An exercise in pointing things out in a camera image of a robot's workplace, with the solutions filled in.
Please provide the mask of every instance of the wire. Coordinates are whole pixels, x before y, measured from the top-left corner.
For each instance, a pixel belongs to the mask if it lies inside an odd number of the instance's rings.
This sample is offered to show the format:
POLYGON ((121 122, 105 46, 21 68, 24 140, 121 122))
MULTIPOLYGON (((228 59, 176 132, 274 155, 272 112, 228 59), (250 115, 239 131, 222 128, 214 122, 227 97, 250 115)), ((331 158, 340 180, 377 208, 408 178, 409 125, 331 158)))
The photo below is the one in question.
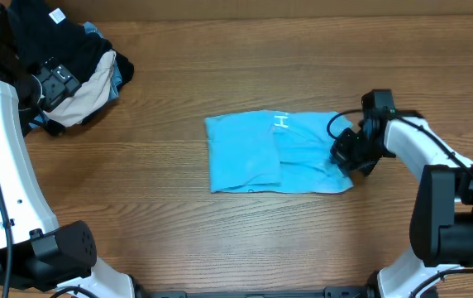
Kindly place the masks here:
POLYGON ((332 134, 332 132, 330 131, 330 126, 332 125, 332 123, 333 123, 334 121, 336 121, 336 119, 338 119, 338 118, 341 117, 341 116, 344 116, 344 115, 347 115, 347 114, 351 114, 351 113, 361 113, 361 112, 363 112, 363 110, 362 110, 361 108, 355 108, 355 109, 346 110, 346 111, 344 111, 344 112, 338 113, 337 115, 334 115, 334 117, 332 117, 332 118, 330 119, 330 121, 328 122, 328 124, 327 124, 327 133, 328 133, 328 135, 329 135, 331 138, 333 138, 334 140, 337 140, 337 137, 334 136, 334 135, 332 134))
POLYGON ((7 240, 7 265, 5 266, 5 279, 3 281, 2 298, 8 297, 8 292, 11 285, 12 273, 12 223, 8 217, 7 206, 3 200, 2 187, 0 185, 0 213, 2 215, 3 227, 5 228, 5 238, 7 240))
MULTIPOLYGON (((473 180, 473 173, 470 171, 470 169, 462 163, 456 156, 455 152, 450 151, 437 137, 435 137, 432 133, 429 131, 425 130, 423 126, 419 126, 415 123, 410 122, 409 120, 406 120, 401 117, 393 117, 394 119, 399 120, 402 123, 408 124, 410 127, 414 127, 418 129, 419 131, 423 132, 426 136, 428 136, 435 144, 441 148, 441 150, 448 156, 449 159, 451 159, 453 162, 455 162, 461 169, 463 169, 466 174, 473 180)), ((419 286, 417 286, 412 292, 411 295, 409 296, 410 298, 415 298, 416 295, 424 289, 426 286, 431 285, 434 281, 437 279, 443 279, 445 276, 451 275, 451 274, 473 274, 473 269, 448 269, 442 272, 437 273, 434 276, 431 276, 428 278, 426 281, 421 283, 419 286)))
POLYGON ((86 289, 83 289, 80 286, 67 286, 67 287, 64 287, 64 288, 62 288, 62 290, 57 291, 55 294, 53 294, 51 296, 51 298, 60 297, 60 295, 65 294, 69 291, 74 292, 75 295, 77 295, 76 293, 80 293, 80 294, 86 295, 89 298, 98 298, 94 293, 92 293, 92 292, 90 292, 86 289))

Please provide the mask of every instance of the black cable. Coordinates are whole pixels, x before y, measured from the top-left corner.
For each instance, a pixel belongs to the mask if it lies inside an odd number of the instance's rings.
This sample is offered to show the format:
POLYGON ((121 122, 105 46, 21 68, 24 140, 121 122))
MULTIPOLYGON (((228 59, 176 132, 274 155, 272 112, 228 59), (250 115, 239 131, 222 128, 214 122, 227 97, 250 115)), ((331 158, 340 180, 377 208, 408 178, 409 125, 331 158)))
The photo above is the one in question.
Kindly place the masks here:
MULTIPOLYGON (((410 127, 414 127, 418 129, 419 131, 423 132, 426 136, 428 136, 435 144, 437 144, 438 147, 441 148, 441 150, 448 156, 449 159, 451 159, 453 162, 455 162, 461 169, 463 169, 466 174, 473 180, 473 173, 470 171, 470 169, 462 163, 456 156, 455 152, 450 151, 437 137, 435 137, 432 133, 429 131, 425 130, 424 127, 419 126, 415 123, 410 122, 409 120, 406 120, 401 117, 393 117, 394 119, 399 120, 402 123, 408 124, 410 127)), ((445 276, 451 275, 451 274, 473 274, 473 269, 448 269, 442 272, 437 273, 434 276, 431 276, 428 278, 426 281, 421 283, 419 286, 417 286, 412 292, 411 295, 409 296, 410 298, 415 298, 415 296, 426 286, 429 286, 432 282, 436 281, 437 279, 443 279, 445 276)))
POLYGON ((363 110, 362 110, 361 108, 355 108, 355 109, 346 110, 346 111, 344 111, 344 112, 338 113, 337 115, 334 115, 334 117, 332 117, 332 118, 330 119, 330 121, 328 122, 328 124, 327 124, 327 133, 328 133, 328 135, 329 135, 331 138, 333 138, 334 140, 337 140, 337 137, 334 136, 334 135, 332 134, 332 132, 330 131, 330 126, 332 125, 332 123, 333 123, 334 121, 336 121, 336 119, 338 119, 338 118, 341 117, 341 116, 344 116, 344 115, 347 115, 347 114, 350 114, 350 113, 361 113, 361 112, 363 112, 363 110))
POLYGON ((3 200, 2 187, 0 185, 0 213, 2 215, 3 227, 5 228, 5 238, 7 240, 7 265, 5 266, 5 279, 3 281, 2 298, 8 297, 8 292, 11 285, 12 272, 12 232, 11 221, 8 217, 7 206, 3 200))
POLYGON ((98 298, 94 293, 92 293, 92 292, 90 292, 86 289, 83 289, 80 286, 67 286, 67 287, 64 287, 64 288, 62 288, 62 290, 57 291, 55 294, 53 294, 51 296, 51 298, 60 297, 60 295, 65 294, 69 291, 74 292, 75 295, 77 295, 77 293, 80 293, 80 294, 86 295, 89 298, 98 298))

